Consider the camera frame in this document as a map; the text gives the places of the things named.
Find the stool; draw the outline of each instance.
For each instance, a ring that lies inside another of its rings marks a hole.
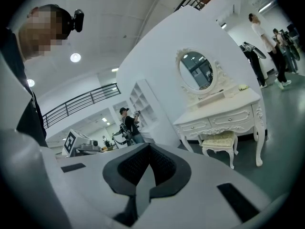
[[[232,131],[226,131],[216,135],[207,135],[201,144],[202,153],[206,156],[209,156],[206,152],[208,149],[213,150],[215,153],[218,151],[226,151],[230,156],[230,167],[234,169],[234,154],[238,154],[237,142],[237,135]]]

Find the man's ear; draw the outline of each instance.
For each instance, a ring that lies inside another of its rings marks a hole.
[[[33,8],[27,15],[27,18],[31,17],[33,15],[33,13],[37,12],[39,10],[39,7],[35,7]]]

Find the stool cushion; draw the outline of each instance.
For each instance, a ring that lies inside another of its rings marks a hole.
[[[201,146],[214,146],[221,148],[232,148],[234,143],[234,132],[226,131],[216,135],[208,135]]]

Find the dressing table drawer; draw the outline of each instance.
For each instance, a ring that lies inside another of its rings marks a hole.
[[[210,117],[209,121],[212,127],[220,125],[230,125],[243,123],[253,118],[253,111],[251,105],[234,110],[225,114],[220,114]]]
[[[180,125],[180,128],[183,132],[196,131],[198,129],[207,129],[210,127],[211,124],[208,119],[196,120]]]

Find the round ceiling light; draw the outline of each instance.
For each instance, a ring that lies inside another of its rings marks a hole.
[[[32,79],[28,79],[28,84],[29,84],[29,87],[32,87],[35,85],[35,82]]]
[[[70,60],[73,62],[73,63],[76,63],[78,62],[79,60],[81,60],[81,56],[79,53],[73,53],[70,57]]]

